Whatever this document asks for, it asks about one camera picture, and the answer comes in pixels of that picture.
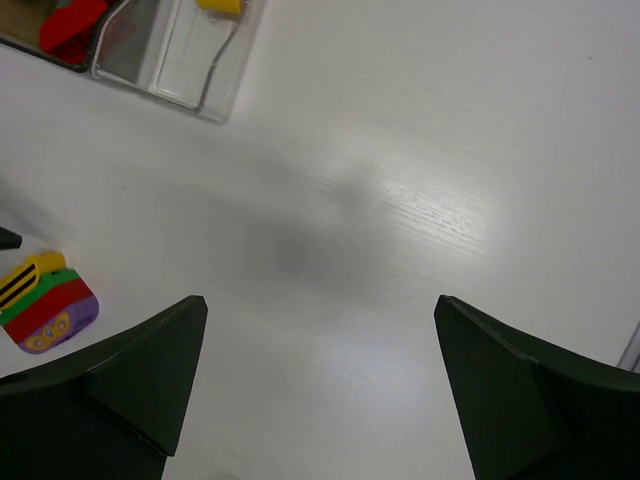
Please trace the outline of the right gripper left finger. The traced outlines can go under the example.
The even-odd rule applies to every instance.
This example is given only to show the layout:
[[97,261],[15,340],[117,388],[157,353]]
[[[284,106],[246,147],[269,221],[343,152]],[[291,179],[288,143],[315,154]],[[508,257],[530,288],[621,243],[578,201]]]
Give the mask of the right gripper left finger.
[[175,455],[207,320],[191,295],[1,380],[4,479],[159,479]]

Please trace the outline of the red arched lego brick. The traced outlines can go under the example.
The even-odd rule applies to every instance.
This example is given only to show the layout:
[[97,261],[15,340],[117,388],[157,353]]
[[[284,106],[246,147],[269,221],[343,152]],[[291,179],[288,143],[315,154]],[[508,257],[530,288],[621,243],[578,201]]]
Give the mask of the red arched lego brick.
[[40,49],[64,63],[81,65],[88,56],[94,29],[108,7],[103,0],[73,0],[57,8],[40,28]]

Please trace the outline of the striped lego block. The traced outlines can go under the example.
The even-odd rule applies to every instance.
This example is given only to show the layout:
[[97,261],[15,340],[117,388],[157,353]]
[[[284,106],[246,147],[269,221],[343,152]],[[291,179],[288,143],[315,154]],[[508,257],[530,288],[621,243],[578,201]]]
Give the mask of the striped lego block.
[[32,255],[1,279],[1,327],[26,353],[51,350],[98,315],[98,298],[58,251]]

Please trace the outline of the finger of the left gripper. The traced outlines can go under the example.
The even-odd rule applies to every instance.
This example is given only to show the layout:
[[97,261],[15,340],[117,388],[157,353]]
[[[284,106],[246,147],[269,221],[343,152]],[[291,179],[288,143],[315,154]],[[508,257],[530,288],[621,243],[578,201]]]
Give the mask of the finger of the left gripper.
[[22,245],[22,236],[8,229],[0,227],[0,250],[19,249]]

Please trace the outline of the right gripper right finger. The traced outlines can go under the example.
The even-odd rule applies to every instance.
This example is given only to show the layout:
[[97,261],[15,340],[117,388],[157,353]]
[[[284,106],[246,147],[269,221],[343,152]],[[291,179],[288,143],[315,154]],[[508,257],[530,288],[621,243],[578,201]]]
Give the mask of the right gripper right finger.
[[475,478],[638,478],[638,374],[453,296],[434,319]]

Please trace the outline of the yellow oval lego brick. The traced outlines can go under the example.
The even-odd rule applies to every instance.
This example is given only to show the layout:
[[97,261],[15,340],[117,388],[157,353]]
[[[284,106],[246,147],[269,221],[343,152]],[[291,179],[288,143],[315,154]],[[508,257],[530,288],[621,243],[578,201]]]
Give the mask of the yellow oval lego brick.
[[196,3],[204,11],[232,16],[241,15],[246,5],[245,0],[197,0]]

